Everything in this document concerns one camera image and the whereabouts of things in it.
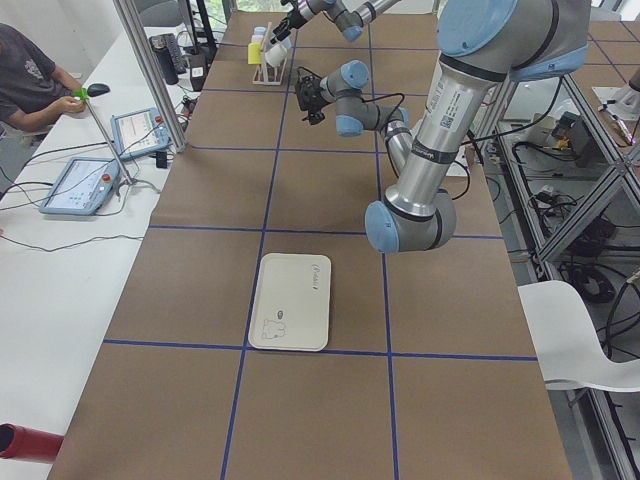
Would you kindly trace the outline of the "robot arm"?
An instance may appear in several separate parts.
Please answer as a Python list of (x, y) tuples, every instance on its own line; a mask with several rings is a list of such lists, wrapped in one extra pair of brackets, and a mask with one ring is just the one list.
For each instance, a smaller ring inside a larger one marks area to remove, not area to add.
[(301, 29), (317, 15), (324, 13), (343, 37), (353, 42), (363, 33), (364, 27), (397, 4), (399, 0), (364, 1), (355, 10), (349, 10), (339, 0), (281, 1), (290, 4), (291, 10), (273, 30), (271, 44), (283, 42), (293, 30)]
[(441, 73), (419, 128), (399, 106), (362, 97), (369, 70), (360, 61), (331, 74), (300, 75), (295, 91), (306, 121), (336, 108), (336, 130), (354, 137), (378, 132), (399, 177), (365, 212), (372, 247), (382, 253), (444, 245), (456, 227), (453, 200), (441, 184), (488, 90), (513, 82), (561, 77), (587, 55), (587, 1), (449, 1), (437, 25)]

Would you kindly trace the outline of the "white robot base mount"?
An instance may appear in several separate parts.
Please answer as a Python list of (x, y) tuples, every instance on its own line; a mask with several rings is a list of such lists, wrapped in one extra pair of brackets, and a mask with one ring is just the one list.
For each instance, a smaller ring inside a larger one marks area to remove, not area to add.
[[(400, 142), (400, 171), (403, 171), (406, 161), (411, 153), (411, 147), (413, 142), (412, 131), (401, 133), (399, 135)], [(466, 177), (469, 173), (469, 161), (467, 158), (466, 148), (460, 147), (456, 158), (450, 164), (446, 176), (447, 177)]]

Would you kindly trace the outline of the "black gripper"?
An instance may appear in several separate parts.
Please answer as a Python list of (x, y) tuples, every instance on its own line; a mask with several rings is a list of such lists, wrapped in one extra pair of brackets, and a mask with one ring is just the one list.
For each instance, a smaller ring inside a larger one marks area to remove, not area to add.
[(299, 108), (306, 113), (304, 120), (324, 120), (325, 99), (322, 96), (321, 78), (316, 75), (300, 76), (295, 85)]
[(320, 2), (316, 0), (282, 1), (282, 5), (291, 5), (291, 10), (274, 30), (270, 37), (272, 45), (290, 45), (290, 32), (299, 29), (320, 12)]

